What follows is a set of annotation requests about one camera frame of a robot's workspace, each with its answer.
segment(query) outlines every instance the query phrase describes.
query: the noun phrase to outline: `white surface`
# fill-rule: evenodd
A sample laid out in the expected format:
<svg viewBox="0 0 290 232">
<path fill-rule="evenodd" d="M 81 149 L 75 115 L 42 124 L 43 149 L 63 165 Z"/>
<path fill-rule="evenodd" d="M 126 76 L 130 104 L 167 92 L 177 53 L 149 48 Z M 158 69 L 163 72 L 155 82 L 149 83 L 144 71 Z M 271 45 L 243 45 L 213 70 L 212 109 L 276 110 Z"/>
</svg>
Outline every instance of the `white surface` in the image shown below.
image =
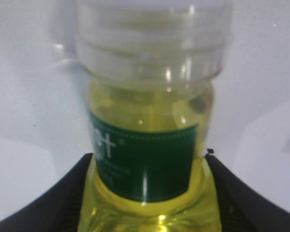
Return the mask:
<svg viewBox="0 0 290 232">
<path fill-rule="evenodd" d="M 208 146 L 290 211 L 290 0 L 238 0 L 234 9 Z M 91 151 L 74 16 L 73 0 L 0 0 L 0 219 Z"/>
</svg>

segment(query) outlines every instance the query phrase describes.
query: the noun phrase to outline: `green label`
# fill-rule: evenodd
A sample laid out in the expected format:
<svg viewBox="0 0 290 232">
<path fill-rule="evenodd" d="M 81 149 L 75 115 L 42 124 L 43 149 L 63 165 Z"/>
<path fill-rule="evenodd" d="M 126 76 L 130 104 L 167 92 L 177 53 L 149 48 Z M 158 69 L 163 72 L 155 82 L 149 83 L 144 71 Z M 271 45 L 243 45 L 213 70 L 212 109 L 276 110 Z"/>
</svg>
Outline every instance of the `green label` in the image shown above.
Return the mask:
<svg viewBox="0 0 290 232">
<path fill-rule="evenodd" d="M 115 194 L 139 202 L 159 202 L 188 190 L 197 126 L 173 132 L 135 132 L 93 114 L 98 173 Z"/>
</svg>

